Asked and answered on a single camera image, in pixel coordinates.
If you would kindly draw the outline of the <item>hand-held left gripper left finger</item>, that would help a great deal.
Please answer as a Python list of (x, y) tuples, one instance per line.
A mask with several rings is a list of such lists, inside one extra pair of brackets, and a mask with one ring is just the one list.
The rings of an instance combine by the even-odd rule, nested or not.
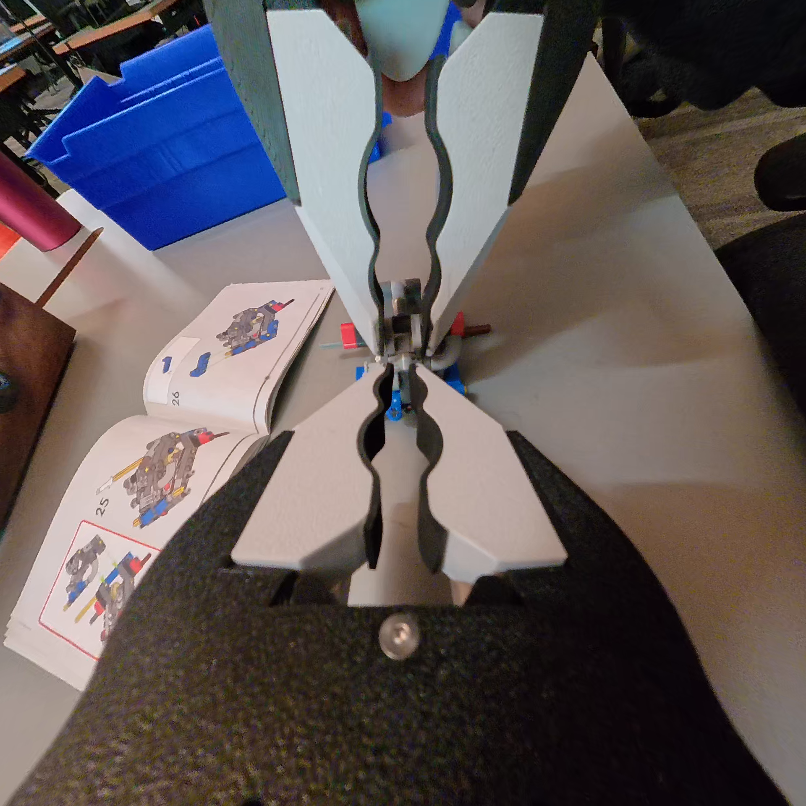
[(238, 568), (301, 571), (327, 584), (377, 567), (383, 520), (372, 460), (385, 445), (387, 366), (372, 365), (274, 439), (280, 460), (231, 551)]

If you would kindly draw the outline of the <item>open lego instruction booklet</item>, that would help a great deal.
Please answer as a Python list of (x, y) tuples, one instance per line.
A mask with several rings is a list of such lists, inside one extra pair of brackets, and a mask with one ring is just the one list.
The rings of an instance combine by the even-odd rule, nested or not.
[(99, 438), (66, 488), (5, 646), (82, 691), (176, 531), (268, 441), (330, 280), (225, 287), (152, 361), (145, 414)]

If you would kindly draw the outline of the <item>stacked blue plastic bins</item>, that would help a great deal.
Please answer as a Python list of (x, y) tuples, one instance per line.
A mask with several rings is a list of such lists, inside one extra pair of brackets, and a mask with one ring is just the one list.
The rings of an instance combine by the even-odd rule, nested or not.
[(286, 196), (210, 25), (94, 76), (27, 152), (155, 251)]

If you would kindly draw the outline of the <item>magenta cylinder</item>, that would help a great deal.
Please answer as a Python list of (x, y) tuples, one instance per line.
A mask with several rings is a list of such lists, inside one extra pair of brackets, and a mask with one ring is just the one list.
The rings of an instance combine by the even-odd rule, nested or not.
[(1, 220), (43, 253), (64, 246), (82, 227), (5, 154), (1, 155)]

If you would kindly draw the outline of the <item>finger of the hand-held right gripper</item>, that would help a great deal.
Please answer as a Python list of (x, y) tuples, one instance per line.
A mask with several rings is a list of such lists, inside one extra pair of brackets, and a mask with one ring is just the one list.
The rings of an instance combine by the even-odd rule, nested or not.
[(434, 244), (440, 279), (430, 307), (429, 354), (450, 329), (509, 214), (542, 26), (542, 15), (492, 12), (440, 71), (435, 123), (451, 191)]
[(269, 10), (300, 200), (297, 216), (368, 348), (384, 353), (367, 168), (380, 132), (377, 73), (324, 10)]

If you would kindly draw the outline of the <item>grey and blue lego model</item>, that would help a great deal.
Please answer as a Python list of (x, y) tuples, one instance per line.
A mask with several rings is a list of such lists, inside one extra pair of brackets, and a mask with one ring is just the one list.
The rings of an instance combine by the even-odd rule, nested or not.
[(492, 327), (489, 324), (468, 325), (460, 311), (435, 354), (428, 356), (424, 317), (421, 312), (421, 282), (416, 278), (389, 281), (381, 285), (381, 291), (384, 300), (381, 330), (384, 355), (395, 368), (386, 418), (399, 421), (412, 412), (408, 368), (418, 358), (422, 358), (425, 365), (450, 388), (466, 397), (468, 390), (460, 379), (458, 368), (463, 342), (469, 338), (491, 334)]

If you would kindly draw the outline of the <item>lego set cardboard box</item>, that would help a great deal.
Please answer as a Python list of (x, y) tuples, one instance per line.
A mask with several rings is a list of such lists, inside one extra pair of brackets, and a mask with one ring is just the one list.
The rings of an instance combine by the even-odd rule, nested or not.
[(1, 285), (1, 528), (73, 351), (75, 328)]

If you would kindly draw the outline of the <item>background desk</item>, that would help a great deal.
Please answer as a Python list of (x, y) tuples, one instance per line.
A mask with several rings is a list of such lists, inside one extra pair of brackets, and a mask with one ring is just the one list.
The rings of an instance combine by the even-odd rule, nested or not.
[(206, 24), (202, 2), (149, 2), (125, 17), (70, 35), (53, 51), (60, 57), (76, 56), (83, 64), (117, 74), (123, 62)]

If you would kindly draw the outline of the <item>person's right forearm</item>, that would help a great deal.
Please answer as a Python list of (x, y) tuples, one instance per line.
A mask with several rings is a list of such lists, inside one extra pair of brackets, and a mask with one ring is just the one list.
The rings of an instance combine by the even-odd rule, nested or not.
[(640, 45), (616, 84), (633, 117), (682, 103), (718, 110), (752, 88), (776, 106), (804, 106), (804, 1), (602, 2), (602, 12)]

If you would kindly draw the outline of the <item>person's right hand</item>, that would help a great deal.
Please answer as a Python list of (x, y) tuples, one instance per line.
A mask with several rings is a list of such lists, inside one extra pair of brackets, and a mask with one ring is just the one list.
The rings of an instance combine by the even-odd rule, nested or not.
[(384, 112), (394, 117), (411, 117), (424, 110), (426, 102), (427, 68), (424, 67), (405, 81), (396, 81), (381, 74)]

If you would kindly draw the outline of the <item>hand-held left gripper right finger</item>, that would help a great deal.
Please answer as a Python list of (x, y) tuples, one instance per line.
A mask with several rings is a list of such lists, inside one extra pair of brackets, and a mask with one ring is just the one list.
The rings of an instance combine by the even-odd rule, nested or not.
[(568, 553), (505, 429), (416, 364), (418, 547), (454, 605), (507, 571), (561, 567)]

